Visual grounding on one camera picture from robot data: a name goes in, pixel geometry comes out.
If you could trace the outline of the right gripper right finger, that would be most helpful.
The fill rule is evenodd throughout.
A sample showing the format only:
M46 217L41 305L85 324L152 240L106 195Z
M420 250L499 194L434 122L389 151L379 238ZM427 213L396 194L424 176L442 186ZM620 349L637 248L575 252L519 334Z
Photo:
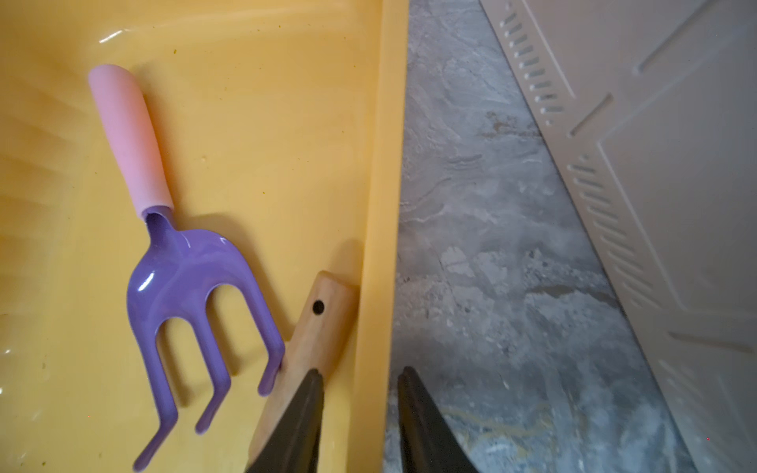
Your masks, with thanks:
M397 398L403 472L478 472L414 368L399 375Z

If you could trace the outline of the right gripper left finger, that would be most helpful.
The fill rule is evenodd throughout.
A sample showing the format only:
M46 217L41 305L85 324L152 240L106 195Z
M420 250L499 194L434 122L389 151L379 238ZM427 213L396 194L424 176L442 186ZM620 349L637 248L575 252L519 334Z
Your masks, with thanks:
M323 376L309 370L246 472L317 472L323 404Z

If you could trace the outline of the pink handled garden tool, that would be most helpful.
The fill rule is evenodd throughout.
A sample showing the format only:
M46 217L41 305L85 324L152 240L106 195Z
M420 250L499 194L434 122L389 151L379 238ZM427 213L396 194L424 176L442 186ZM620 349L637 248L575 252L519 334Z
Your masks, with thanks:
M213 385L209 404L195 425L199 435L209 429L232 385L207 317L212 292L220 286L232 286L248 305L268 354L258 384L261 396L273 391L285 343L242 252L217 233L181 231L175 225L158 140L135 76L120 66L103 64L91 70L88 81L106 139L150 239L126 290L128 320L159 416L157 433L133 463L134 471L142 472L179 419L158 348L158 334L168 320L179 318L191 326Z

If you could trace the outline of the yellow storage box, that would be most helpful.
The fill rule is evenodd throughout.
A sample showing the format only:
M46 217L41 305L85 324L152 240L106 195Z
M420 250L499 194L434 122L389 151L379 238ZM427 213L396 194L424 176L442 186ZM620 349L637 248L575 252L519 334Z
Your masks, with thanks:
M359 286L319 470L379 472L404 1L1 5L1 468L128 472L159 426L126 313L149 238L87 77L137 78L183 229L244 254L284 338L317 273Z

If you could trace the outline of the white desktop file organizer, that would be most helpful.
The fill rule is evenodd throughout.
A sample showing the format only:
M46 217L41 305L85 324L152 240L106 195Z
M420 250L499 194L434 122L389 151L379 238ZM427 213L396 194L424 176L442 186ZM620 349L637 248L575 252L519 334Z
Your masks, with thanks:
M756 468L756 5L483 5L696 467Z

